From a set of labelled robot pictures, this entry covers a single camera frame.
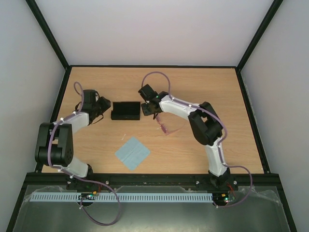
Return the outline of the black sunglasses case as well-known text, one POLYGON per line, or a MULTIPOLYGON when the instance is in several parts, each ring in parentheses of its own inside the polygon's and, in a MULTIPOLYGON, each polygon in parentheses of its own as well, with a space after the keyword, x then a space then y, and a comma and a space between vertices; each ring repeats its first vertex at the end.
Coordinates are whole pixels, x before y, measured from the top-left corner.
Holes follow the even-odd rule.
POLYGON ((118 101, 113 102, 113 109, 111 111, 112 120, 140 120, 139 101, 118 101))

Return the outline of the pink sunglasses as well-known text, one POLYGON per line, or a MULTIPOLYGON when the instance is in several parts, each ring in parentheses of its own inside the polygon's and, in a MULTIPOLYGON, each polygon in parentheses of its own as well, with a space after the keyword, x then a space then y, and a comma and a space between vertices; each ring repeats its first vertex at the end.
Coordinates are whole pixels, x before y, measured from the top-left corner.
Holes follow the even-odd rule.
POLYGON ((179 130, 181 130, 183 127, 184 127, 184 124, 181 125, 181 126, 178 126, 177 128, 170 128, 171 126, 167 126, 167 124, 163 123, 161 118, 159 116, 156 116, 155 117, 155 120, 157 121, 160 129, 162 130, 162 132, 165 134, 165 135, 170 135, 172 133, 175 133, 179 130))

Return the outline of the light blue cleaning cloth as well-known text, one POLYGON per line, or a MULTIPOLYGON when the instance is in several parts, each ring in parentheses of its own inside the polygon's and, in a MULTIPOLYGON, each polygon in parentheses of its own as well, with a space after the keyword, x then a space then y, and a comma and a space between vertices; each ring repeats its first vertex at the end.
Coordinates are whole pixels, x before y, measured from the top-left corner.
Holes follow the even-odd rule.
POLYGON ((135 170, 151 151, 135 137, 130 138, 116 152, 116 157, 130 170, 135 170))

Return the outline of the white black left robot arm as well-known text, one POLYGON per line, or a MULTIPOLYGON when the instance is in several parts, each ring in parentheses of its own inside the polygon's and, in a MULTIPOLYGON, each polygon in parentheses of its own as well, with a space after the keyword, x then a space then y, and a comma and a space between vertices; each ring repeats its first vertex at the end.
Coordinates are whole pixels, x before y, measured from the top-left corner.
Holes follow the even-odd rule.
POLYGON ((91 125, 111 107, 111 101, 99 95, 96 90, 86 89, 74 111, 59 121, 42 123, 39 126, 35 149, 35 161, 69 176, 91 183, 91 165, 74 156, 73 134, 91 125))

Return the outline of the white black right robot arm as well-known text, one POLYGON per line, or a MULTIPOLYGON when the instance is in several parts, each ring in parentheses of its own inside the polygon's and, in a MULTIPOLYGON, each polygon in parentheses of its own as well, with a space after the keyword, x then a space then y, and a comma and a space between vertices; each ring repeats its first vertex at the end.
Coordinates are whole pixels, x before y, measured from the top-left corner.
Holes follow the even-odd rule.
POLYGON ((193 104, 169 96, 167 92, 139 90, 145 100, 141 105, 145 116, 171 113, 189 121, 194 138, 205 147, 209 163, 210 183, 222 189, 230 178, 230 168, 224 158, 222 130, 224 126, 208 102, 193 104))

